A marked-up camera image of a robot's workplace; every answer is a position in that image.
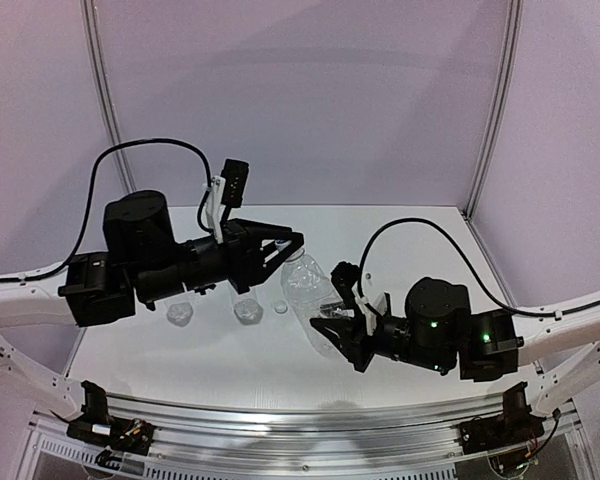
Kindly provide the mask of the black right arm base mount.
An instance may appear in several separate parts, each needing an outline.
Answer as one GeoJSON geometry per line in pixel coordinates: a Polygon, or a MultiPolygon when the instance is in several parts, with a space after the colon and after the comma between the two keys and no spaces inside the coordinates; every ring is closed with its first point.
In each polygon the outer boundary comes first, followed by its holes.
{"type": "Polygon", "coordinates": [[[456,426],[464,455],[496,451],[518,444],[531,446],[527,457],[540,448],[544,424],[559,421],[560,408],[570,398],[560,391],[560,382],[522,381],[502,393],[501,410],[476,416],[456,426]]]}

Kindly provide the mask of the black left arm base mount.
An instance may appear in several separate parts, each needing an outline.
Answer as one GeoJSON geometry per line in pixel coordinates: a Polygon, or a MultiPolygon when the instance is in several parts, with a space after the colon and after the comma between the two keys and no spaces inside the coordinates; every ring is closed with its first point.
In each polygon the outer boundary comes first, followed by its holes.
{"type": "Polygon", "coordinates": [[[144,419],[126,419],[109,413],[103,388],[83,381],[84,403],[80,415],[68,422],[69,438],[100,447],[94,463],[101,468],[118,470],[125,453],[147,456],[156,426],[144,419]]]}

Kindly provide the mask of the white blue bottle cap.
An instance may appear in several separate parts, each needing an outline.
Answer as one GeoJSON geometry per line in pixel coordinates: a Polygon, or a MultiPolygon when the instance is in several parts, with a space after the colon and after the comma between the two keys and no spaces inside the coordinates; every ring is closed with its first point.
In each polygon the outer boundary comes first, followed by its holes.
{"type": "Polygon", "coordinates": [[[288,311],[288,304],[284,300],[278,300],[273,304],[273,309],[278,315],[284,315],[288,311]]]}
{"type": "Polygon", "coordinates": [[[276,240],[275,246],[278,251],[284,250],[290,244],[289,240],[276,240]]]}

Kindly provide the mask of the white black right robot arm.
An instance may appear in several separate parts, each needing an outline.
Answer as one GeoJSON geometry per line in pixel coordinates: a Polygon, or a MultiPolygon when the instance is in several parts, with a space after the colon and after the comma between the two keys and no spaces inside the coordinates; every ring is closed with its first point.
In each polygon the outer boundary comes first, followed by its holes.
{"type": "Polygon", "coordinates": [[[463,380],[493,382],[553,353],[573,355],[526,381],[529,409],[550,416],[567,400],[600,381],[600,291],[525,314],[503,308],[474,313],[464,285],[425,277],[405,298],[405,314],[392,313],[383,294],[370,307],[356,294],[345,297],[342,314],[310,321],[351,363],[364,372],[382,356],[463,380]]]}

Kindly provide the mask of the clear plastic bottle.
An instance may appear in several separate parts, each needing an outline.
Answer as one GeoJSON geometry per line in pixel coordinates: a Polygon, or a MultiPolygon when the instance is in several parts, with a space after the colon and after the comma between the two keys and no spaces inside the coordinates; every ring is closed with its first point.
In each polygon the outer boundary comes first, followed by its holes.
{"type": "Polygon", "coordinates": [[[193,304],[189,301],[178,301],[169,303],[166,307],[167,321],[179,328],[186,327],[194,315],[193,304]]]}
{"type": "Polygon", "coordinates": [[[281,288],[309,343],[321,356],[333,360],[340,352],[311,324],[311,318],[337,317],[344,308],[341,297],[315,259],[299,249],[282,265],[281,288]]]}
{"type": "Polygon", "coordinates": [[[261,322],[264,309],[259,301],[255,288],[239,294],[230,286],[231,309],[235,318],[244,326],[252,326],[261,322]]]}

